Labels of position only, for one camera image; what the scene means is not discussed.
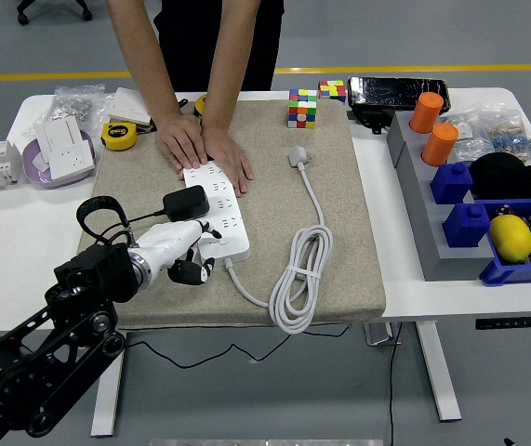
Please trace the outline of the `person's left hand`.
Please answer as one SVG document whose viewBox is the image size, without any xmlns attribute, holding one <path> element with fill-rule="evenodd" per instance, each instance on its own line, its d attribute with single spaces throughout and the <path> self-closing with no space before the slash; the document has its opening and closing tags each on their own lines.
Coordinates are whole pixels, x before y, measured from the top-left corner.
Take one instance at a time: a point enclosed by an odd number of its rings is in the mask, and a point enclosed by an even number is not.
<svg viewBox="0 0 531 446">
<path fill-rule="evenodd" d="M 201 130 L 205 154 L 201 161 L 211 157 L 231 181 L 234 193 L 241 197 L 248 192 L 248 182 L 254 179 L 250 162 L 225 128 L 203 126 Z"/>
</svg>

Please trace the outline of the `person's right hand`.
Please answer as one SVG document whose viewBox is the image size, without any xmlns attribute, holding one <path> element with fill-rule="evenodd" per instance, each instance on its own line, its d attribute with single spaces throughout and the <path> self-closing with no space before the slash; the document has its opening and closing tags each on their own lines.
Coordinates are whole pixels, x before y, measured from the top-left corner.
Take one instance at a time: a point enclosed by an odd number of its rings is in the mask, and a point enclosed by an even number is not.
<svg viewBox="0 0 531 446">
<path fill-rule="evenodd" d="M 207 163 L 202 128 L 194 116 L 166 114 L 156 127 L 158 146 L 177 172 Z"/>
</svg>

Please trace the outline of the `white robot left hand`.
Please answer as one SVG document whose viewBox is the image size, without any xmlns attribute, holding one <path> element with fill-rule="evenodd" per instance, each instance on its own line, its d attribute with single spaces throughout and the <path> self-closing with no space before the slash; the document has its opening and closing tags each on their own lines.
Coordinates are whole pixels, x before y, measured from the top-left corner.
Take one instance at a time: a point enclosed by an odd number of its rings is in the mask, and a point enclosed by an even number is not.
<svg viewBox="0 0 531 446">
<path fill-rule="evenodd" d="M 215 259 L 203 264 L 193 261 L 198 243 L 204 233 L 221 239 L 221 234 L 211 229 L 208 222 L 200 220 L 156 224 L 137 240 L 137 246 L 128 249 L 139 290 L 151 287 L 159 272 L 165 270 L 172 282 L 201 285 L 207 281 Z"/>
</svg>

